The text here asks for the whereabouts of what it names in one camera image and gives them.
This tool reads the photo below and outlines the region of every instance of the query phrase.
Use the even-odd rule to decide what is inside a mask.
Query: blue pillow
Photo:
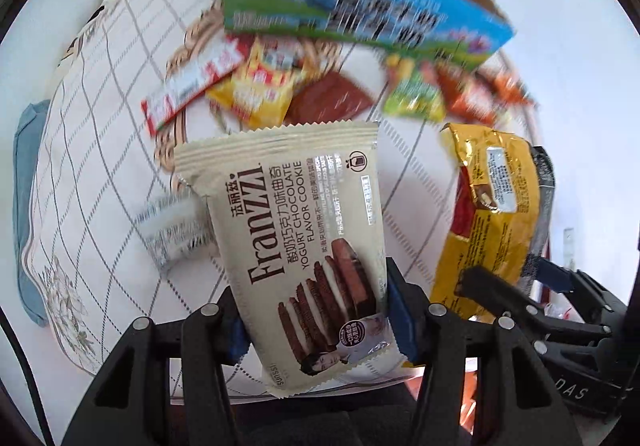
[[[22,268],[20,255],[29,238],[29,199],[38,162],[40,139],[50,101],[30,104],[20,115],[14,136],[14,250],[18,270],[18,293],[29,317],[41,327],[48,323],[40,292]]]

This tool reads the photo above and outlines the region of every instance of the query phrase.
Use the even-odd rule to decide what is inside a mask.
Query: checkered tablecloth
[[[227,285],[222,261],[190,259],[167,279],[155,269],[133,220],[146,202],[176,187],[173,149],[186,141],[242,129],[198,99],[155,138],[140,100],[220,30],[218,0],[121,0],[84,33],[82,48],[52,100],[31,198],[25,269],[43,294],[64,354],[94,374],[130,323],[178,320]],[[456,174],[438,142],[441,126],[385,118],[382,53],[361,45],[309,41],[366,90],[375,106],[362,119],[380,122],[380,192],[386,253],[405,278],[430,292],[452,216]],[[527,116],[513,130],[530,137]],[[392,348],[316,389],[338,394],[385,386],[420,374]],[[232,402],[269,397],[250,352],[225,367]],[[179,361],[172,396],[181,397]]]

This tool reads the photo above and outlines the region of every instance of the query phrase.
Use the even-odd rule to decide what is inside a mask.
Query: cookie wrapper
[[[268,390],[290,396],[393,341],[378,125],[306,124],[176,148],[204,197]]]

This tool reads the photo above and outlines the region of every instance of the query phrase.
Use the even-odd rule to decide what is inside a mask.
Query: white floor
[[[90,376],[69,362],[50,331],[34,325],[20,306],[11,232],[11,148],[20,112],[44,98],[40,76],[53,71],[81,18],[95,9],[93,1],[30,0],[0,45],[0,171],[7,177],[0,200],[5,271],[0,304],[30,360],[57,442]],[[638,33],[615,0],[496,1],[518,31],[506,52],[540,103],[543,140],[556,165],[552,254],[562,256],[562,230],[574,227],[578,267],[626,302],[638,264],[640,220],[635,197],[640,171],[632,160],[640,114],[634,79],[640,68]],[[3,336],[0,378],[38,430],[26,384]]]

